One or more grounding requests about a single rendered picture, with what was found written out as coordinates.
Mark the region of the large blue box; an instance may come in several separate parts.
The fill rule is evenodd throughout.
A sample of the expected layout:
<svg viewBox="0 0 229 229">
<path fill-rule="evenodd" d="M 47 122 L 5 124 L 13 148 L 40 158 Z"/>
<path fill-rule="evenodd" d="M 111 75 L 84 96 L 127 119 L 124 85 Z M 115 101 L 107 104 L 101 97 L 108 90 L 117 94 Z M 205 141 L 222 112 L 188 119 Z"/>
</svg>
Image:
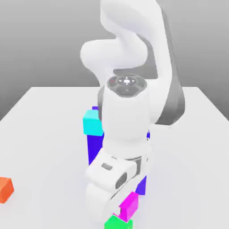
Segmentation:
<svg viewBox="0 0 229 229">
<path fill-rule="evenodd" d="M 91 110 L 99 110 L 98 106 L 93 106 Z M 102 136 L 91 136 L 87 135 L 87 147 L 88 147 L 88 161 L 89 165 L 93 162 L 93 160 L 96 158 L 97 154 L 99 153 L 100 149 L 102 148 L 102 143 L 104 139 L 104 133 Z M 130 157 L 127 158 L 126 160 L 129 161 L 135 161 L 137 164 L 137 174 L 140 173 L 140 161 L 141 157 Z M 147 181 L 147 176 L 145 176 L 141 182 L 138 184 L 136 188 L 136 193 L 139 195 L 145 195 L 146 193 L 146 181 Z"/>
</svg>

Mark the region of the small cyan cube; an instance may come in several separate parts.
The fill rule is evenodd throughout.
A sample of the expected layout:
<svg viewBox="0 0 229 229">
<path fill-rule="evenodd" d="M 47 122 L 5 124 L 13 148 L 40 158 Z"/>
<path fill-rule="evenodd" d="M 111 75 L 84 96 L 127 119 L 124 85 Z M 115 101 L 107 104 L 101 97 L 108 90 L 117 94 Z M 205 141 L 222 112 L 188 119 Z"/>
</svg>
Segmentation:
<svg viewBox="0 0 229 229">
<path fill-rule="evenodd" d="M 85 135 L 102 136 L 104 131 L 98 117 L 98 110 L 87 110 L 83 117 L 83 130 Z"/>
</svg>

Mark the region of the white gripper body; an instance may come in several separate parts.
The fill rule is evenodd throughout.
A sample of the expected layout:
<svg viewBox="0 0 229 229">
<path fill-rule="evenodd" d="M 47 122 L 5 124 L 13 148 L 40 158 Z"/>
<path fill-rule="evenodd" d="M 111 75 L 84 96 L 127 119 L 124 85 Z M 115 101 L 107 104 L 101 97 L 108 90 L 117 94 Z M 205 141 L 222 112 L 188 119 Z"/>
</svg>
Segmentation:
<svg viewBox="0 0 229 229">
<path fill-rule="evenodd" d="M 89 182 L 86 188 L 86 207 L 90 218 L 96 223 L 104 224 L 113 214 L 120 215 L 121 203 L 133 190 L 133 182 L 128 182 L 116 194 Z"/>
</svg>

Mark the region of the small green cube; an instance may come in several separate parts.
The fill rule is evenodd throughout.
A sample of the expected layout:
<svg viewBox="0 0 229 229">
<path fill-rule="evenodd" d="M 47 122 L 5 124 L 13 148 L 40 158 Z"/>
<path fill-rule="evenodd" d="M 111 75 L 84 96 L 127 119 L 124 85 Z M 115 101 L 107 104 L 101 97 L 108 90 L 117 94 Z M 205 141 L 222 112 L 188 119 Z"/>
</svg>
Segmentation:
<svg viewBox="0 0 229 229">
<path fill-rule="evenodd" d="M 112 215 L 104 224 L 104 229 L 133 229 L 133 221 L 125 222 L 115 215 Z"/>
</svg>

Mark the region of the small magenta cube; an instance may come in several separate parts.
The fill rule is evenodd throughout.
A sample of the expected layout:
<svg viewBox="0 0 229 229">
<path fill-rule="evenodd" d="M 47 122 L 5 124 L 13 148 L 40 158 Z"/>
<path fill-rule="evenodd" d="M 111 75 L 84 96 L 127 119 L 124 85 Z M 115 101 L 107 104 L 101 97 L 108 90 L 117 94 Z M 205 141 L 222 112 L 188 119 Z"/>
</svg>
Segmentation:
<svg viewBox="0 0 229 229">
<path fill-rule="evenodd" d="M 119 205 L 120 211 L 114 215 L 119 219 L 128 222 L 134 213 L 137 211 L 139 205 L 139 195 L 131 192 L 126 199 Z"/>
</svg>

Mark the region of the small orange cube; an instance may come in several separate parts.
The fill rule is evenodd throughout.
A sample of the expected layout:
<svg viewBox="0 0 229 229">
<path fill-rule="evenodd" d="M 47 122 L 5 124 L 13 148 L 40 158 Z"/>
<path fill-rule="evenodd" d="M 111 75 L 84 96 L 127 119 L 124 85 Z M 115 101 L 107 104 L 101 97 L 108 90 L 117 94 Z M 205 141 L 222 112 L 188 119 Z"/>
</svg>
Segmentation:
<svg viewBox="0 0 229 229">
<path fill-rule="evenodd" d="M 4 204 L 14 192 L 12 180 L 0 177 L 0 204 Z"/>
</svg>

